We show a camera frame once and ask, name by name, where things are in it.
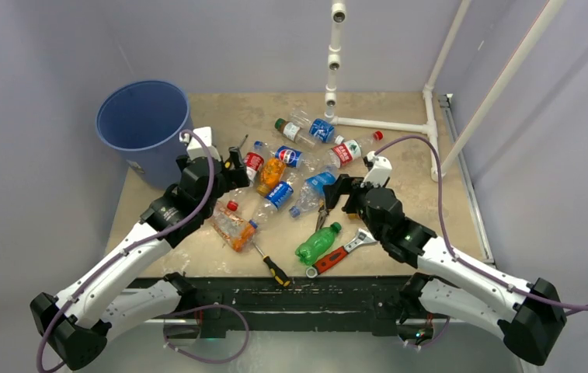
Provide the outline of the orange juice bottle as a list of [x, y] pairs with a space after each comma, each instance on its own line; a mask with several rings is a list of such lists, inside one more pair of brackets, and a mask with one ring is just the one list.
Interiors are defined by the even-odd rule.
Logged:
[[268, 159], [259, 174], [259, 180], [256, 187], [258, 194], [263, 197], [268, 195], [280, 182], [286, 168], [286, 164], [280, 159]]

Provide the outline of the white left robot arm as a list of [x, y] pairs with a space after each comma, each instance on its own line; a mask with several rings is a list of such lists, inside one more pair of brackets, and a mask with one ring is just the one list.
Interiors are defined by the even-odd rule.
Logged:
[[36, 357], [39, 372], [46, 347], [61, 358], [55, 366], [72, 371], [94, 361], [122, 333], [155, 317], [185, 318], [192, 313], [231, 311], [222, 301], [205, 298], [180, 273], [166, 274], [151, 287], [124, 297], [122, 292], [156, 260], [175, 249], [213, 214], [219, 197], [249, 184], [239, 148], [228, 159], [182, 155], [176, 160], [181, 180], [150, 203], [131, 231], [88, 273], [56, 295], [38, 294], [30, 311], [42, 336]]

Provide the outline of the green plastic bottle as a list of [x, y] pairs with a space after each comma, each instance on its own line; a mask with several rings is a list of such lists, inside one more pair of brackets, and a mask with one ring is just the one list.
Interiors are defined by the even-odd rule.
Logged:
[[339, 222], [320, 228], [296, 248], [295, 255], [303, 264], [311, 266], [333, 245], [341, 230]]

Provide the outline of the blue label water bottle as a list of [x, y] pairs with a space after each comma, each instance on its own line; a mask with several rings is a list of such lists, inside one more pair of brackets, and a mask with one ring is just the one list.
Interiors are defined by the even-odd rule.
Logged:
[[325, 166], [320, 173], [307, 178], [302, 184], [298, 199], [289, 210], [289, 215], [297, 219], [303, 214], [318, 209], [325, 196], [323, 187], [333, 184], [338, 175], [337, 167]]

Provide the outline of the nongfu spring red bottle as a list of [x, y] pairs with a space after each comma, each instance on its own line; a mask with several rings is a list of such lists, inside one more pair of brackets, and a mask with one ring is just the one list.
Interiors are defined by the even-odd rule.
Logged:
[[361, 159], [368, 152], [376, 150], [383, 138], [384, 135], [381, 131], [374, 131], [356, 139], [346, 140], [330, 148], [326, 152], [323, 162], [341, 169], [351, 162]]

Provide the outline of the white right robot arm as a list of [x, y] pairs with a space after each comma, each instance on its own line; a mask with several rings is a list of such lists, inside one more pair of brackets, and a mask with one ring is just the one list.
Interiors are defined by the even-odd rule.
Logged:
[[407, 217], [393, 190], [362, 177], [342, 174], [323, 190], [327, 208], [346, 195], [343, 212], [356, 214], [393, 260], [417, 269], [400, 296], [406, 314], [428, 311], [469, 322], [500, 338], [520, 359], [546, 363], [567, 322], [551, 282], [510, 276], [455, 249]]

